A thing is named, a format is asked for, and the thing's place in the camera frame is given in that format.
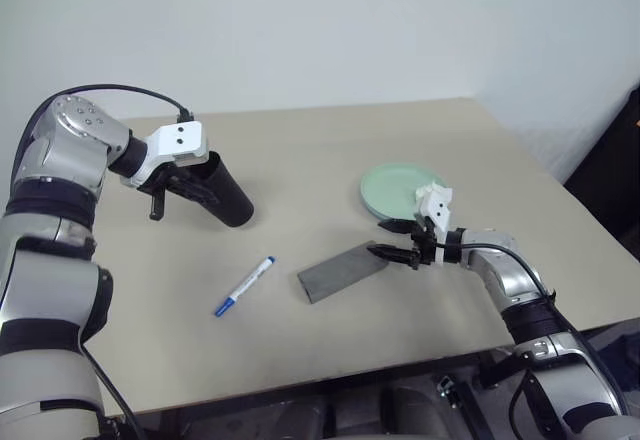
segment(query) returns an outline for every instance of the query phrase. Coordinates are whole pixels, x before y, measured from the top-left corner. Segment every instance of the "table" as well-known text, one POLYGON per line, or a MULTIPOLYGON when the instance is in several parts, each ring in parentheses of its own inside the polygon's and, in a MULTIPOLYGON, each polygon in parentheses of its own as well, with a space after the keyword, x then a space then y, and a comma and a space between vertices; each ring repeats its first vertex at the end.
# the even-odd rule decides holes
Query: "table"
MULTIPOLYGON (((110 175, 96 261, 115 279, 88 346, 138 412, 458 355, 511 338, 481 281, 456 266, 385 270, 310 305, 296 273, 385 232, 361 176, 415 162, 454 188, 452 228, 518 240, 581 329, 638 315, 640 264, 470 99, 200 115, 212 149, 255 204, 225 227, 199 205, 150 198, 110 175), (211 314, 265 256, 277 263, 222 318, 211 314)), ((137 136, 173 119, 130 123, 137 136)), ((105 398, 107 414, 118 409, 105 398)))

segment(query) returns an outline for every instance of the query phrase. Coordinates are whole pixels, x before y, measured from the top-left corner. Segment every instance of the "black cable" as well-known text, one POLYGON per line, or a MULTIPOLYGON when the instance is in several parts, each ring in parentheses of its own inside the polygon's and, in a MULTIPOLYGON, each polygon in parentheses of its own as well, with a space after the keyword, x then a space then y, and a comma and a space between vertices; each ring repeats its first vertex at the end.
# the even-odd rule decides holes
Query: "black cable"
POLYGON ((38 120, 42 114, 47 110, 47 107, 60 95, 72 95, 74 93, 80 92, 88 92, 91 90, 124 90, 127 92, 135 92, 142 93, 143 95, 148 95, 150 97, 158 98, 165 102, 170 103, 175 106, 180 115, 178 117, 178 122, 187 122, 193 120, 193 117, 188 109, 183 107, 180 103, 176 102, 174 99, 167 97, 166 95, 162 95, 161 93, 154 92, 153 90, 147 90, 146 88, 133 87, 131 85, 120 85, 117 83, 96 83, 91 85, 79 85, 77 87, 67 88, 65 90, 60 90, 57 93, 54 93, 49 98, 47 98, 44 102, 40 104, 38 108, 31 114, 27 125, 22 132, 22 136, 20 137, 20 141, 18 142, 18 148, 16 149, 16 155, 13 158, 13 168, 11 169, 11 185, 10 192, 13 193, 14 186, 13 181, 16 178, 16 174, 18 173, 18 168, 20 167, 20 162, 22 162, 22 157, 24 156, 24 152, 27 149, 27 146, 31 142, 31 134, 33 133, 33 129, 36 126, 38 120))
POLYGON ((511 425, 511 430, 518 440, 524 439, 522 438, 522 435, 520 435, 520 431, 518 430, 518 426, 516 425, 516 404, 518 403, 518 399, 520 398, 520 395, 522 395, 522 391, 524 390, 524 385, 527 381, 527 373, 528 372, 525 372, 522 376, 522 380, 520 381, 518 388, 516 388, 516 391, 513 392, 513 397, 511 397, 511 401, 509 402, 509 425, 511 425))
POLYGON ((102 370, 102 367, 100 366, 98 361, 95 358, 93 358, 93 355, 89 353, 89 350, 87 350, 87 348, 84 345, 81 345, 80 348, 82 349, 83 355, 86 357, 87 360, 89 360, 89 363, 91 363, 91 366, 93 367, 93 370, 96 372, 97 377, 100 379, 102 384, 107 388, 107 390, 109 390, 109 393, 111 394, 113 399, 116 401, 116 403, 122 410, 122 413, 124 413, 124 417, 126 418, 127 423, 129 424, 129 426, 131 426, 131 428, 135 432, 138 440, 147 440, 147 434, 144 432, 144 429, 142 428, 140 423, 138 423, 138 419, 136 418, 135 414, 131 411, 125 399, 122 398, 122 395, 120 395, 120 392, 118 392, 118 389, 115 387, 115 385, 111 383, 111 380, 109 380, 109 377, 107 376, 107 374, 104 372, 104 370, 102 370))
POLYGON ((578 342, 582 344, 584 349, 587 351, 587 353, 591 357, 591 360, 593 361, 593 363, 596 365, 598 370, 600 370, 600 372, 602 373, 604 378, 607 380, 607 383, 611 387, 611 390, 613 391, 613 394, 616 397, 616 401, 618 402, 618 406, 620 407, 620 413, 622 415, 628 415, 629 414, 629 409, 627 407, 627 403, 626 403, 626 400, 624 398, 624 395, 622 394, 622 391, 620 390, 620 387, 618 386, 618 382, 616 382, 616 379, 614 378, 614 376, 609 371, 609 368, 600 359, 600 355, 598 355, 598 352, 596 352, 596 350, 589 343, 589 341, 586 338, 584 338, 584 335, 582 335, 582 332, 579 331, 578 329, 576 329, 571 324, 571 322, 569 322, 569 320, 567 320, 567 318, 562 313, 560 313, 560 311, 558 310, 558 308, 555 305, 553 295, 549 295, 548 293, 546 293, 546 288, 544 287, 544 285, 542 285, 542 282, 540 282, 540 280, 538 279, 538 276, 534 273, 533 269, 529 266, 529 264, 527 263, 527 261, 524 258, 522 258, 516 252, 514 252, 513 250, 511 250, 511 249, 509 249, 507 247, 503 247, 502 245, 497 245, 497 244, 493 244, 493 243, 462 243, 462 244, 459 244, 459 245, 457 245, 455 243, 437 243, 436 247, 438 247, 438 248, 458 248, 458 249, 461 249, 461 250, 468 250, 468 249, 472 249, 472 248, 488 248, 488 249, 491 249, 491 250, 498 250, 498 251, 500 251, 502 253, 505 253, 505 254, 509 255, 511 258, 513 258, 516 262, 518 262, 520 264, 520 266, 524 269, 524 271, 527 272, 527 275, 529 275, 529 277, 531 277, 531 281, 535 284, 535 286, 538 289, 538 291, 540 292, 540 295, 542 296, 542 298, 544 298, 547 301, 547 303, 549 305, 549 308, 551 309, 553 314, 556 315, 556 317, 560 320, 560 322, 564 324, 564 328, 568 332, 572 333, 573 336, 578 340, 578 342))

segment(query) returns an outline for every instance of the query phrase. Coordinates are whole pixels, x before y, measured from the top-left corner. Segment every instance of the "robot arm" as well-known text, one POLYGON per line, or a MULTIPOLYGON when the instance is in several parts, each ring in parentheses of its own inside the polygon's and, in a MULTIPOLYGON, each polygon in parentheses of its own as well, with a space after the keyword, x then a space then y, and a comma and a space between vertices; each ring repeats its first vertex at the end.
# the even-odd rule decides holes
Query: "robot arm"
POLYGON ((415 222, 380 222, 410 234, 414 248, 369 249, 414 269, 456 263, 482 279, 516 345, 512 355, 480 372, 480 384, 489 388, 524 371, 519 391, 545 438, 619 440, 640 432, 640 420, 624 416, 624 399, 597 353, 558 312, 515 240, 495 231, 448 231, 450 190, 432 184, 420 193, 415 222))
POLYGON ((83 355, 84 342, 106 323, 113 289, 109 272, 90 261, 106 170, 152 196, 154 220, 162 218, 165 190, 231 226, 246 222, 253 207, 196 121, 140 140, 92 102, 63 95, 30 134, 0 220, 0 438, 107 438, 83 355))

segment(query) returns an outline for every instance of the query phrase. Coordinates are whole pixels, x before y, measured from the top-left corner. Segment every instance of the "blue marker cap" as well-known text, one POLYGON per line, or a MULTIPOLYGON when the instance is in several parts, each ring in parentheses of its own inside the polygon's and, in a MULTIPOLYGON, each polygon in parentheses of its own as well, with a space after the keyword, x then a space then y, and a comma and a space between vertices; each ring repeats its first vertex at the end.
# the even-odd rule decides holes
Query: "blue marker cap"
POLYGON ((218 309, 215 312, 215 316, 216 317, 221 317, 224 312, 226 312, 227 310, 229 310, 231 307, 233 307, 233 305, 235 304, 235 300, 233 298, 229 298, 227 297, 227 299, 222 303, 222 305, 220 305, 218 307, 218 309))

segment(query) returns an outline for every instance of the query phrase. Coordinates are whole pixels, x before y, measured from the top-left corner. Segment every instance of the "white wall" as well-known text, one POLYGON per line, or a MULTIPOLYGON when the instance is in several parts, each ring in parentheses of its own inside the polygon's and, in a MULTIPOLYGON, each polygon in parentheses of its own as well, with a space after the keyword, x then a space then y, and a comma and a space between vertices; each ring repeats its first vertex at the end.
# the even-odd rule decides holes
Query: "white wall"
POLYGON ((196 112, 475 96, 562 180, 640 78, 640 0, 0 0, 0 22, 3 198, 28 114, 80 83, 196 112))

